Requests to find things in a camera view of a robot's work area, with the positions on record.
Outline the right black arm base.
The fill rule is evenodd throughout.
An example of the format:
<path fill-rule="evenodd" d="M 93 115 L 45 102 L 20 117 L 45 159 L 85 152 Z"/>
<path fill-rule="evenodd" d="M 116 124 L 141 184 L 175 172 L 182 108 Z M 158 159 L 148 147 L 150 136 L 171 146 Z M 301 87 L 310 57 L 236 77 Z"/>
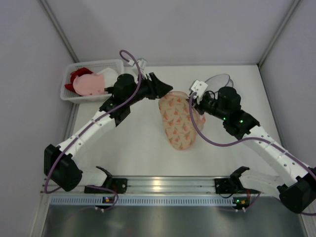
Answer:
<path fill-rule="evenodd" d="M 245 194 L 246 189 L 237 178 L 214 179 L 216 194 Z"/>

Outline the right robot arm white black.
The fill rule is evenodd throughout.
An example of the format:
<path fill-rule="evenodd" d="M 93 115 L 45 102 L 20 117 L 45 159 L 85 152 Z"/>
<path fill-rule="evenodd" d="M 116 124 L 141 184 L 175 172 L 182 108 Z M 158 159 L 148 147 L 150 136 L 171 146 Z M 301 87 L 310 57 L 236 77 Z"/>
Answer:
<path fill-rule="evenodd" d="M 244 144 L 263 159 L 275 172 L 269 175 L 241 166 L 229 178 L 228 190 L 232 194 L 255 190 L 277 198 L 288 210 L 305 215 L 305 209 L 316 199 L 316 170 L 298 160 L 273 139 L 259 121 L 241 109 L 241 97 L 232 87 L 222 87 L 214 97 L 203 82 L 189 95 L 189 112 L 209 114 L 223 122 L 227 133 L 235 137 L 230 143 L 216 143 L 206 138 L 197 124 L 193 126 L 198 135 L 216 147 L 231 147 Z"/>

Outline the pink floral mesh laundry bag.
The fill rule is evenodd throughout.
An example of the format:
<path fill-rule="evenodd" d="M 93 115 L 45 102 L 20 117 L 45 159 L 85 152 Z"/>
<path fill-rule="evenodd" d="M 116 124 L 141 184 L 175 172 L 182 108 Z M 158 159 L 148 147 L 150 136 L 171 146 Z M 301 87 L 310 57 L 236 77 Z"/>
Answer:
<path fill-rule="evenodd" d="M 188 95 L 172 91 L 159 99 L 162 125 L 170 145 L 177 150 L 190 148 L 197 136 L 189 112 Z"/>

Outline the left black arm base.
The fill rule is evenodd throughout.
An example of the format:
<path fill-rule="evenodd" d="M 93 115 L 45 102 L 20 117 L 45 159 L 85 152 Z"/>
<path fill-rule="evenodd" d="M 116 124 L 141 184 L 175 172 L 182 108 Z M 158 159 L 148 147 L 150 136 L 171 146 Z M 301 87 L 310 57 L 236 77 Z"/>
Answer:
<path fill-rule="evenodd" d="M 103 184 L 102 188 L 107 188 L 116 192 L 117 194 L 124 194 L 127 190 L 128 179 L 126 178 L 115 178 L 108 177 Z M 88 186 L 84 187 L 85 194 L 110 194 L 110 191 L 105 191 L 101 189 L 91 188 Z"/>

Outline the pink bra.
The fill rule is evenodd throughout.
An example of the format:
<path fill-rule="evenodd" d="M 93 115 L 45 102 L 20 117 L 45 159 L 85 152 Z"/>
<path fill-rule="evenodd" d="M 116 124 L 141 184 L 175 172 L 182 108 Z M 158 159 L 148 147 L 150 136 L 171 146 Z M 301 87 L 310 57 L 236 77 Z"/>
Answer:
<path fill-rule="evenodd" d="M 102 75 L 85 74 L 74 79 L 73 87 L 80 96 L 102 95 L 105 89 L 104 78 Z"/>

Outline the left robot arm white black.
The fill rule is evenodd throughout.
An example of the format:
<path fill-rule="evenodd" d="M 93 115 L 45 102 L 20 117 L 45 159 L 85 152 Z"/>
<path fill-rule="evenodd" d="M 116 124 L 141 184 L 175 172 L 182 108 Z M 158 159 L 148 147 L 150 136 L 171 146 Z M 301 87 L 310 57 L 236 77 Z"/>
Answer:
<path fill-rule="evenodd" d="M 92 119 L 77 133 L 57 146 L 48 145 L 44 150 L 44 174 L 47 194 L 48 183 L 53 181 L 59 188 L 69 192 L 78 185 L 103 187 L 110 173 L 97 166 L 91 170 L 79 167 L 84 154 L 105 133 L 116 128 L 129 114 L 130 107 L 144 98 L 155 100 L 173 90 L 159 80 L 154 73 L 139 75 L 135 80 L 131 74 L 118 76 L 114 86 L 107 91 L 111 94 Z"/>

